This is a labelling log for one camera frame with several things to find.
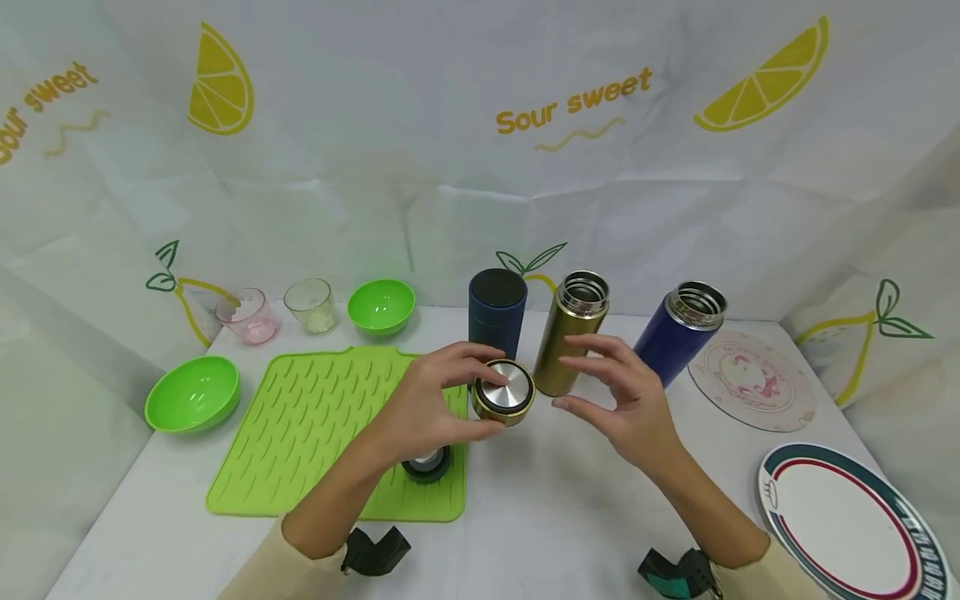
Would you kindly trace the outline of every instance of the navy blue thermos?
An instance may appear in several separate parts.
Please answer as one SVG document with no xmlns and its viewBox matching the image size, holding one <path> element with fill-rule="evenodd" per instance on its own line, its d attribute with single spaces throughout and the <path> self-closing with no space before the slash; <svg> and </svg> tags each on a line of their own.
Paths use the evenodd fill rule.
<svg viewBox="0 0 960 600">
<path fill-rule="evenodd" d="M 487 269 L 473 276 L 469 287 L 469 340 L 493 346 L 516 359 L 527 282 L 506 269 Z"/>
<path fill-rule="evenodd" d="M 702 281 L 685 281 L 660 308 L 634 345 L 634 352 L 666 388 L 723 324 L 727 299 Z"/>
</svg>

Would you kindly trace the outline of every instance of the red stripe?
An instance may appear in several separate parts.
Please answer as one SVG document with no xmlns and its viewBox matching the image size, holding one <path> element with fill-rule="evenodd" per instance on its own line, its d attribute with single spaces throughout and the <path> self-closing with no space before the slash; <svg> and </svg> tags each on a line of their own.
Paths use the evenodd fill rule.
<svg viewBox="0 0 960 600">
<path fill-rule="evenodd" d="M 903 541 L 903 545 L 906 546 L 907 556 L 909 557 L 909 560 L 910 560 L 910 575 L 909 577 L 907 577 L 906 583 L 900 589 L 892 593 L 875 594 L 870 591 L 866 591 L 864 589 L 854 588 L 850 584 L 840 581 L 840 579 L 838 579 L 832 573 L 824 569 L 819 563 L 814 561 L 813 558 L 809 554 L 807 554 L 806 551 L 803 549 L 803 547 L 800 546 L 800 544 L 797 542 L 796 536 L 794 536 L 793 532 L 790 531 L 790 527 L 789 525 L 786 524 L 786 520 L 784 520 L 783 516 L 779 515 L 780 523 L 783 525 L 783 530 L 786 531 L 787 535 L 790 537 L 790 540 L 793 541 L 793 544 L 797 547 L 798 550 L 800 550 L 800 552 L 804 555 L 804 557 L 808 561 L 810 561 L 814 566 L 820 569 L 820 571 L 824 575 L 828 576 L 830 580 L 833 581 L 833 583 L 835 583 L 836 585 L 842 588 L 846 588 L 853 593 L 859 594 L 865 598 L 871 598 L 873 600 L 899 600 L 900 598 L 906 598 L 912 595 L 912 592 L 915 591 L 914 588 L 919 587 L 920 561 L 917 556 L 917 549 L 913 543 L 913 539 L 910 538 L 910 536 L 907 534 L 906 529 L 903 527 L 903 523 L 900 522 L 900 520 L 893 514 L 893 512 L 890 511 L 890 507 L 888 507 L 886 503 L 884 503 L 879 497 L 877 497 L 876 493 L 870 488 L 868 488 L 866 484 L 864 484 L 859 479 L 853 477 L 853 475 L 851 475 L 850 473 L 847 473 L 845 470 L 842 470 L 841 468 L 835 465 L 831 465 L 830 463 L 825 463 L 815 459 L 795 458 L 795 459 L 790 459 L 788 461 L 785 461 L 779 467 L 777 467 L 777 469 L 774 471 L 774 474 L 773 474 L 774 479 L 775 480 L 779 479 L 780 476 L 783 474 L 783 472 L 787 468 L 793 467 L 795 465 L 812 465 L 814 467 L 827 468 L 838 475 L 846 477 L 848 480 L 854 482 L 854 484 L 856 484 L 857 487 L 859 487 L 861 490 L 866 492 L 867 495 L 869 495 L 874 500 L 874 502 L 876 502 L 876 504 L 881 509 L 883 509 L 883 512 L 887 515 L 887 517 L 891 521 L 893 521 L 894 525 L 897 528 L 898 533 L 900 533 L 900 538 Z"/>
</svg>

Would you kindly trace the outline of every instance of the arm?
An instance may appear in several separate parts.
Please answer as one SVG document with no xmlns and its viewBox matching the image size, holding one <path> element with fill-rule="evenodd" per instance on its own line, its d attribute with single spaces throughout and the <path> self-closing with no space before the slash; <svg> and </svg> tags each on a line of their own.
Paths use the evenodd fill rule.
<svg viewBox="0 0 960 600">
<path fill-rule="evenodd" d="M 380 478 L 398 463 L 449 444 L 484 440 L 503 431 L 492 420 L 461 420 L 443 388 L 480 377 L 503 385 L 481 361 L 494 348 L 458 342 L 411 363 L 377 416 L 347 446 L 297 507 L 277 522 L 220 600 L 328 600 L 343 579 L 345 542 Z"/>
<path fill-rule="evenodd" d="M 650 477 L 717 567 L 717 582 L 728 597 L 826 598 L 800 566 L 727 498 L 686 451 L 674 427 L 660 379 L 622 340 L 590 334 L 567 336 L 566 341 L 601 354 L 565 356 L 561 361 L 607 384 L 616 408 L 607 410 L 578 396 L 556 398 L 554 406 L 596 427 L 620 456 Z"/>
</svg>

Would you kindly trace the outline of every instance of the green bowl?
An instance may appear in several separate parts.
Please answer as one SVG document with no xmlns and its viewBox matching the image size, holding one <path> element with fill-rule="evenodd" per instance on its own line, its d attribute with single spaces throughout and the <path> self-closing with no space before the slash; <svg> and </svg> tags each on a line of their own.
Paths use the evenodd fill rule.
<svg viewBox="0 0 960 600">
<path fill-rule="evenodd" d="M 358 287 L 347 302 L 353 324 L 371 335 L 394 335 L 407 325 L 417 297 L 397 279 L 375 279 Z"/>
<path fill-rule="evenodd" d="M 223 356 L 199 356 L 163 375 L 147 396 L 143 416 L 156 431 L 204 431 L 240 401 L 240 373 Z"/>
</svg>

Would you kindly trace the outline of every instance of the tabletop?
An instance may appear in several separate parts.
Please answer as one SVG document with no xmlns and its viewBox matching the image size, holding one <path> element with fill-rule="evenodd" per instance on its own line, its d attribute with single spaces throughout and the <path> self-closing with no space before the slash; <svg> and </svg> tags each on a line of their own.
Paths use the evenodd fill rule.
<svg viewBox="0 0 960 600">
<path fill-rule="evenodd" d="M 310 336 L 283 305 L 283 323 L 262 347 L 243 347 L 224 329 L 210 354 L 240 371 L 242 399 L 222 426 L 196 436 L 154 434 L 48 600 L 192 600 L 215 598 L 270 529 L 268 518 L 215 516 L 204 499 L 270 360 L 283 353 L 391 345 L 423 353 L 467 338 L 466 308 L 419 307 L 386 341 L 346 320 Z M 546 313 L 524 317 L 517 361 L 532 367 Z M 610 315 L 602 333 L 628 342 L 647 319 Z M 772 433 L 731 419 L 687 372 L 667 390 L 677 429 L 720 488 L 765 528 L 756 490 L 760 460 L 790 442 L 824 444 L 880 473 L 813 371 L 775 323 L 728 322 L 803 365 L 817 395 L 816 416 L 794 433 Z M 574 394 L 612 406 L 599 382 L 581 376 Z M 432 598 L 657 598 L 636 574 L 651 547 L 677 560 L 693 539 L 660 491 L 600 434 L 538 396 L 523 423 L 468 451 L 467 506 L 452 523 L 400 523 L 413 549 L 382 578 L 348 578 L 344 600 Z M 363 522 L 375 540 L 390 523 Z"/>
</svg>

